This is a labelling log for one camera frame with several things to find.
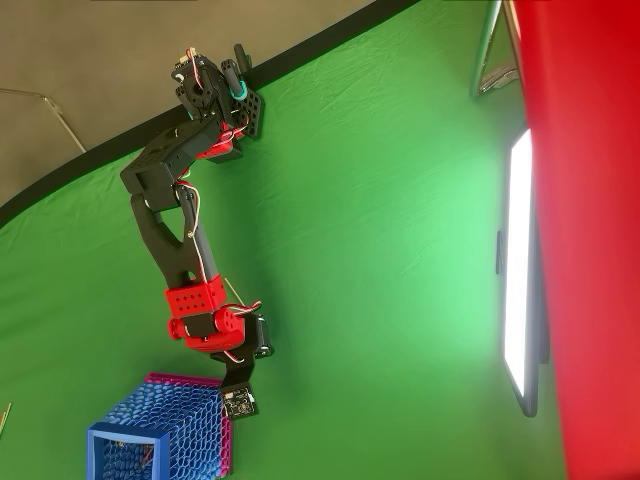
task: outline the red wall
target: red wall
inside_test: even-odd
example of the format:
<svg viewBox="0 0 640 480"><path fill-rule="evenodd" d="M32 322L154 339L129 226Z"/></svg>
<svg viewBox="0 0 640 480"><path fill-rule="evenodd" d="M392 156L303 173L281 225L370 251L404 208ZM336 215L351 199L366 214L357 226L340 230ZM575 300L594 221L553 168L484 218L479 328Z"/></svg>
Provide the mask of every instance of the red wall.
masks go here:
<svg viewBox="0 0 640 480"><path fill-rule="evenodd" d="M516 2L569 478L640 479L640 2Z"/></svg>

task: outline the robotic arm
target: robotic arm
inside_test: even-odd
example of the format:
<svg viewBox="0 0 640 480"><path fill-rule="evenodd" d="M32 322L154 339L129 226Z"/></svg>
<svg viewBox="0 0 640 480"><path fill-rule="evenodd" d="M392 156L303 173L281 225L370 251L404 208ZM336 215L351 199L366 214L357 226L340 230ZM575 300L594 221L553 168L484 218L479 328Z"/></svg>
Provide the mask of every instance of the robotic arm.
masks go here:
<svg viewBox="0 0 640 480"><path fill-rule="evenodd" d="M169 335L188 348L226 365L220 385L230 418L257 413L249 378L257 358L273 353L267 324L251 306L228 304L222 278L199 219L198 190L183 177L196 159L221 163L242 156L239 140L259 133L262 99L242 73L250 66L241 45L238 64L226 60L219 70L195 49L175 65L176 95L191 117L160 133L127 165L120 177L131 194L131 208L142 239L167 282ZM181 240L161 213L180 208Z"/></svg>

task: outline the circuit board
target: circuit board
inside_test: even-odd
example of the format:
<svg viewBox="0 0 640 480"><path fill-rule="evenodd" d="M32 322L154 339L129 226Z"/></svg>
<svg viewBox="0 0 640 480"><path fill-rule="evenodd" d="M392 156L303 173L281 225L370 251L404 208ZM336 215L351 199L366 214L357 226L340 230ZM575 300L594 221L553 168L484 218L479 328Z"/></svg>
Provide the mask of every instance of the circuit board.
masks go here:
<svg viewBox="0 0 640 480"><path fill-rule="evenodd" d="M256 401L249 387L242 387L232 392L225 392L223 394L223 400L227 417L231 419L248 417L258 413Z"/></svg>

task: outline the green screen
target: green screen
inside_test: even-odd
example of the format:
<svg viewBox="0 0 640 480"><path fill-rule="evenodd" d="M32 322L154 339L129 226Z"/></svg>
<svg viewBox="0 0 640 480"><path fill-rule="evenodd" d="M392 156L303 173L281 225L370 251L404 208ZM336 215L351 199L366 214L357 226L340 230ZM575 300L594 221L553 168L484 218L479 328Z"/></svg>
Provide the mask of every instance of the green screen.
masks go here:
<svg viewBox="0 0 640 480"><path fill-rule="evenodd" d="M527 419L501 359L495 235L524 112L517 84L468 97L484 8L422 2L299 68L261 90L244 158L192 168L217 266L276 348L233 478L564 478L550 368ZM222 374L167 335L132 158L0 230L2 479L84 478L85 429L147 372Z"/></svg>

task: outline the mesh basket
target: mesh basket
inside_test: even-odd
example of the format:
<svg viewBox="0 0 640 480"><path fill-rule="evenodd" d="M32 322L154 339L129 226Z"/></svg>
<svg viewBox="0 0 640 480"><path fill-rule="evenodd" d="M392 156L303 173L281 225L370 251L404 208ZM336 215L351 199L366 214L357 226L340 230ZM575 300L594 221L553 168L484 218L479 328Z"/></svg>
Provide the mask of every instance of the mesh basket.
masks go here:
<svg viewBox="0 0 640 480"><path fill-rule="evenodd" d="M231 422L218 386L217 379L147 375L89 429L87 480L224 477L231 469Z"/></svg>

